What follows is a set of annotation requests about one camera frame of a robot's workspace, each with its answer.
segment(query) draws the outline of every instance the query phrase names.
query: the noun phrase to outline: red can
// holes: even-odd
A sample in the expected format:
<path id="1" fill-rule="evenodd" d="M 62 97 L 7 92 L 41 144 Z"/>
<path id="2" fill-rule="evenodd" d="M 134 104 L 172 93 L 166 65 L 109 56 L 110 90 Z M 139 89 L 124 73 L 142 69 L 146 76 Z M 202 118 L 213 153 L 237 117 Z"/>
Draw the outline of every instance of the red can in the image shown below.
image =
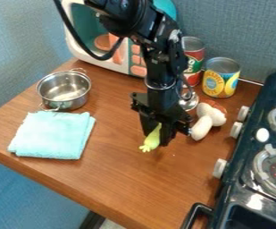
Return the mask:
<path id="1" fill-rule="evenodd" d="M 188 57 L 188 69 L 184 71 L 184 76 L 191 86 L 196 86 L 202 78 L 202 63 L 205 58 L 205 44 L 195 37 L 183 37 L 182 47 Z"/>

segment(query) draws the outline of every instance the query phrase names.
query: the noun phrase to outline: wooden table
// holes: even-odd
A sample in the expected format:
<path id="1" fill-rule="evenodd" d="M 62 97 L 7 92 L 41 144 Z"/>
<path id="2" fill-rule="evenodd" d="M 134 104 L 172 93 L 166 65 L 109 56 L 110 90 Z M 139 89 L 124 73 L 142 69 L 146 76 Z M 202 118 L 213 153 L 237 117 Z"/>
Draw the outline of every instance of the wooden table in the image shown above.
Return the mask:
<path id="1" fill-rule="evenodd" d="M 0 163 L 127 228 L 179 228 L 195 202 L 213 205 L 219 181 L 212 177 L 217 158 L 227 158 L 236 141 L 229 138 L 241 106 L 250 106 L 259 86 L 240 82 L 235 96 L 221 99 L 228 122 L 199 142 L 181 135 L 167 148 L 143 154 L 138 113 L 129 93 L 146 90 L 141 79 L 73 59 L 57 71 L 82 67 L 92 80 L 89 101 L 77 113 L 96 118 L 78 161 L 16 157 L 6 151 L 27 112 L 40 97 L 33 85 L 0 108 Z M 208 98 L 199 88 L 201 99 Z"/>

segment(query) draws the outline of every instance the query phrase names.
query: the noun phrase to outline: toy microwave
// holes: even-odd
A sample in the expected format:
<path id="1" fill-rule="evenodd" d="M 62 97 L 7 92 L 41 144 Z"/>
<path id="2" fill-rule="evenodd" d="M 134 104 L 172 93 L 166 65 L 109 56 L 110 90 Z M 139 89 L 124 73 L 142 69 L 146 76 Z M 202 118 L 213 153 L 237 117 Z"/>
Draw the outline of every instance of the toy microwave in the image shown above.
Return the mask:
<path id="1" fill-rule="evenodd" d="M 63 0 L 62 4 L 74 29 L 78 32 L 85 45 L 97 55 L 104 55 L 105 52 L 112 48 L 118 38 L 107 32 L 99 22 L 98 17 L 96 17 L 96 12 L 85 6 L 83 0 Z M 176 20 L 176 8 L 171 0 L 154 0 L 154 5 Z M 130 39 L 125 38 L 123 40 L 111 59 L 98 61 L 82 50 L 66 27 L 64 29 L 66 43 L 71 53 L 80 60 L 116 72 L 142 78 L 146 77 L 147 70 L 140 46 L 134 44 Z"/>

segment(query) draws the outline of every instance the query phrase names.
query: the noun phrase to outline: bowl handle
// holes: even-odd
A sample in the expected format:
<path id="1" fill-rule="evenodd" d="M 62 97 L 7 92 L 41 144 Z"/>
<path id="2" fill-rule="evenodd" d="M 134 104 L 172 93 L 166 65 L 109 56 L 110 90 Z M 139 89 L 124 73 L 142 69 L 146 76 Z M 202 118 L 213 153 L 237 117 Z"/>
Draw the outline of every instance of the bowl handle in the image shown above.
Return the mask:
<path id="1" fill-rule="evenodd" d="M 41 110 L 43 110 L 43 111 L 59 111 L 60 108 L 61 108 L 61 106 L 58 106 L 57 108 L 54 108 L 54 109 L 45 109 L 44 107 L 42 107 L 42 105 L 43 105 L 43 103 L 40 103 L 40 104 L 38 105 L 38 107 L 39 107 Z"/>
<path id="2" fill-rule="evenodd" d="M 83 68 L 72 68 L 72 69 L 70 69 L 70 71 L 74 71 L 74 72 L 82 71 L 82 72 L 84 72 L 85 74 L 87 74 L 87 71 L 84 70 Z"/>

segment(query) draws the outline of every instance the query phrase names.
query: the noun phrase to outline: floor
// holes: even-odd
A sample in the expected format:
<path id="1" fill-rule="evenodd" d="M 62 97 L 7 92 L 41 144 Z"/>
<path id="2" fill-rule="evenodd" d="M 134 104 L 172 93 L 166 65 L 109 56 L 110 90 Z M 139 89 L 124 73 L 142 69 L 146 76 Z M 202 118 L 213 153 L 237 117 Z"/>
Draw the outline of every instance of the floor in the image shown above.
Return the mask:
<path id="1" fill-rule="evenodd" d="M 100 229 L 126 229 L 125 227 L 122 227 L 121 225 L 116 224 L 115 222 L 106 219 Z"/>

